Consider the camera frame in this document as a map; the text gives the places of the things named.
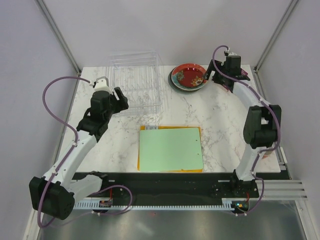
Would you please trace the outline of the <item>small dark red plate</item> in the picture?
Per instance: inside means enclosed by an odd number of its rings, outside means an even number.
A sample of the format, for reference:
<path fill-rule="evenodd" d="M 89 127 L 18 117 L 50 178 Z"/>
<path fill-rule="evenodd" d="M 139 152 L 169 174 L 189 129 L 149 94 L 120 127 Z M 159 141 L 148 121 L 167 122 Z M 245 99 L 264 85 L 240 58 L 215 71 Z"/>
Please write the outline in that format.
<path fill-rule="evenodd" d="M 184 87 L 195 88 L 204 82 L 203 73 L 194 67 L 186 67 L 176 73 L 177 81 Z"/>

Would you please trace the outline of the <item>red and teal plate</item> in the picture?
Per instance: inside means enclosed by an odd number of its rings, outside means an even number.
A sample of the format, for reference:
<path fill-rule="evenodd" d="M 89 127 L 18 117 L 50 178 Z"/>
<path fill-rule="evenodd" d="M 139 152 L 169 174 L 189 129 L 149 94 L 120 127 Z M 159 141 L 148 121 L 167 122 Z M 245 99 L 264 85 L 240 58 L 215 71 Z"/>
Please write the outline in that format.
<path fill-rule="evenodd" d="M 196 68 L 200 70 L 203 74 L 206 72 L 206 70 L 201 65 L 198 65 L 196 63 L 184 63 L 173 69 L 173 73 L 175 74 L 184 68 Z"/>

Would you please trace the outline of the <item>grey-green plate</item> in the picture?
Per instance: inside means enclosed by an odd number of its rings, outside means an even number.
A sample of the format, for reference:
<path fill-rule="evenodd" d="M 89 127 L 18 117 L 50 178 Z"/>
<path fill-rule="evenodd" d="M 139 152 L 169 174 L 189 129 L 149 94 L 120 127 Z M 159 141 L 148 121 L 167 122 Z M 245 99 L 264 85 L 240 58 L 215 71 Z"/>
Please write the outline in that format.
<path fill-rule="evenodd" d="M 183 93 L 183 94 L 191 94 L 199 91 L 202 89 L 206 83 L 201 83 L 200 85 L 196 87 L 186 87 L 178 83 L 178 80 L 176 77 L 173 76 L 173 70 L 168 74 L 167 81 L 169 85 L 178 93 Z"/>

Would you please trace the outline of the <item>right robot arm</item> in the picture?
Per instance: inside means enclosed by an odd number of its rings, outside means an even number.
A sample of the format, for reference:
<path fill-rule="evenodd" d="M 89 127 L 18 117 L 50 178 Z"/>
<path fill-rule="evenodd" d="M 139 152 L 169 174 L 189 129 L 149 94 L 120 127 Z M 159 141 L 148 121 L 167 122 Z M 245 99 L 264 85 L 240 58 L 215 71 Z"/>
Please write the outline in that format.
<path fill-rule="evenodd" d="M 256 178 L 255 167 L 264 152 L 273 151 L 280 143 L 282 109 L 270 104 L 253 88 L 250 78 L 242 74 L 240 56 L 228 55 L 224 62 L 211 60 L 204 79 L 208 80 L 212 72 L 213 82 L 237 96 L 247 109 L 243 127 L 246 147 L 235 169 L 236 180 L 229 184 L 230 193 L 240 197 L 247 191 L 245 182 Z"/>

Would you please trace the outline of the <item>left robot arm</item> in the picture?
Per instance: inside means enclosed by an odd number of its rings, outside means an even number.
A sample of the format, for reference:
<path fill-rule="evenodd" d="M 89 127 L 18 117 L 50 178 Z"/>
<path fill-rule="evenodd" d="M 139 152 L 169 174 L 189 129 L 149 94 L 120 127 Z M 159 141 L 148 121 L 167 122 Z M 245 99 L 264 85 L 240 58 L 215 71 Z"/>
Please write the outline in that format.
<path fill-rule="evenodd" d="M 90 172 L 78 182 L 71 182 L 78 167 L 108 129 L 112 115 L 129 108 L 128 99 L 119 87 L 105 87 L 93 92 L 90 107 L 76 127 L 75 139 L 65 156 L 60 158 L 42 177 L 29 182 L 34 210 L 56 219 L 65 220 L 76 203 L 95 193 L 106 196 L 110 185 L 100 172 Z"/>

